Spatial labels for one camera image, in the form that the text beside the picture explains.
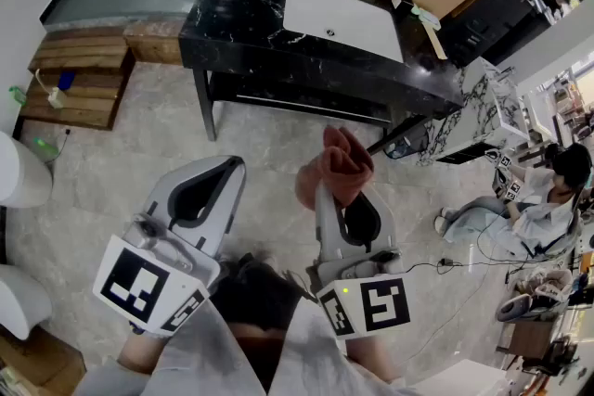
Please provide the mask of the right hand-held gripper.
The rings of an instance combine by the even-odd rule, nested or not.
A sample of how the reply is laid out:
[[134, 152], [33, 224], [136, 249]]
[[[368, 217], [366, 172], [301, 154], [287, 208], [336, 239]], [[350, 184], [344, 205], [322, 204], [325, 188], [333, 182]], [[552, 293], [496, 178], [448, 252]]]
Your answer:
[[358, 197], [358, 240], [351, 244], [342, 209], [324, 183], [316, 188], [316, 299], [338, 340], [385, 333], [411, 321], [394, 216], [376, 191]]

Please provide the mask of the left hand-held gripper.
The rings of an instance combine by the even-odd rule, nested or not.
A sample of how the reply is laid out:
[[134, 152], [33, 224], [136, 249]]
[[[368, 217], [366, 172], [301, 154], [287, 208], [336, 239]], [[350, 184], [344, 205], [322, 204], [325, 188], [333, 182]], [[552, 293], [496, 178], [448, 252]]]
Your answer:
[[122, 237], [110, 238], [94, 295], [136, 331], [172, 337], [210, 297], [221, 273], [211, 256], [230, 230], [245, 182], [237, 156], [195, 160], [165, 174], [149, 195], [148, 214], [163, 203], [175, 234], [148, 214], [135, 215]]

